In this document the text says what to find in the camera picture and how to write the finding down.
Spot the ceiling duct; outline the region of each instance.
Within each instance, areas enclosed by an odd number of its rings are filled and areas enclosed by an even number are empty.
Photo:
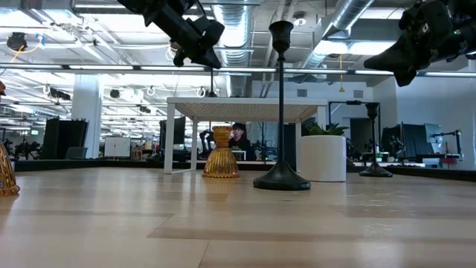
[[[225,26],[221,43],[227,48],[248,47],[251,41],[251,9],[242,5],[214,5],[213,12],[216,20]],[[221,51],[222,64],[227,67],[250,66],[251,55],[249,51]],[[246,76],[230,76],[231,97],[251,97],[246,92],[246,84],[249,78]]]
[[[363,12],[373,3],[374,0],[339,0],[335,6],[334,13],[319,20],[314,32],[315,49],[309,53],[306,59],[300,64],[300,68],[317,68],[327,57],[327,54],[319,53],[316,49],[319,42],[325,36],[336,34],[340,31],[349,31],[357,22]],[[296,81],[304,81],[305,75],[295,77]]]

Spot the ceiling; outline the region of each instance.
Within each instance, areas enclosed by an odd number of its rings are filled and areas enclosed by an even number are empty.
[[[276,20],[275,14],[282,0],[251,0],[246,1],[251,5],[251,41],[245,47],[238,48],[247,51],[251,60],[248,66],[270,66],[272,60],[267,59],[267,50],[270,41],[268,26]],[[206,14],[214,17],[213,7],[210,3],[240,2],[238,0],[207,0],[204,3]],[[298,66],[314,50],[317,44],[313,34],[319,19],[332,14],[336,0],[298,1],[294,6],[294,13],[303,12],[306,24],[297,26],[292,32],[291,48],[286,52],[286,62]],[[398,33],[393,35],[369,35],[378,32],[377,27],[390,25],[395,28],[398,19],[406,7],[414,1],[408,0],[380,0],[374,1],[354,25],[348,40],[339,40],[347,46],[354,42],[366,40],[395,41]],[[60,9],[34,10],[19,9],[14,6],[1,7],[0,4],[0,63],[52,63],[52,64],[98,64],[98,65],[160,65],[173,64],[173,52],[169,48],[169,37],[154,24],[148,28],[144,26],[142,16],[133,15],[125,9],[99,8],[101,5],[115,5],[114,0],[84,1],[76,0],[75,7],[66,6]],[[283,18],[293,22],[294,18],[287,18],[286,14],[291,9],[291,1],[287,0],[283,6]],[[200,15],[197,9],[187,12],[187,16],[195,19]],[[28,41],[26,54],[16,55],[6,46],[6,41],[12,32],[26,33]],[[229,50],[221,42],[216,46],[217,55],[223,60],[223,51]],[[322,62],[327,68],[363,68],[363,62],[369,56],[360,54],[343,54],[341,57],[326,57]],[[434,70],[459,70],[463,61],[457,60],[452,64],[435,64]],[[203,89],[210,88],[210,76],[175,75],[174,73],[151,74],[102,74],[105,86],[105,103],[126,103],[127,99],[112,99],[109,93],[113,89],[129,91],[130,94],[140,95],[144,105],[148,103],[164,103],[167,97],[185,97],[202,95]],[[261,80],[261,75],[253,75],[252,79]],[[213,86],[221,96],[228,96],[227,76],[216,75]],[[321,82],[332,83],[340,79],[338,75],[328,75]],[[54,103],[45,92],[45,85],[59,89],[73,95],[74,74],[66,73],[38,73],[28,70],[6,70],[1,80],[8,87],[10,101],[28,103]],[[350,76],[346,81],[369,82],[375,80],[368,76]],[[34,110],[39,117],[48,117],[50,114],[60,115],[65,118],[70,116],[71,104],[64,102],[61,106],[30,105],[22,109],[13,109],[4,106],[4,116],[27,115],[33,116]],[[138,108],[105,107],[104,115],[145,115]],[[166,111],[160,107],[152,111],[152,115],[165,116]]]

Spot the white tabletop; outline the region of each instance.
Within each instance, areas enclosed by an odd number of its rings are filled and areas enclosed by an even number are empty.
[[[199,121],[278,122],[277,98],[168,98],[176,110]],[[327,100],[285,99],[284,121],[294,123],[312,117]]]

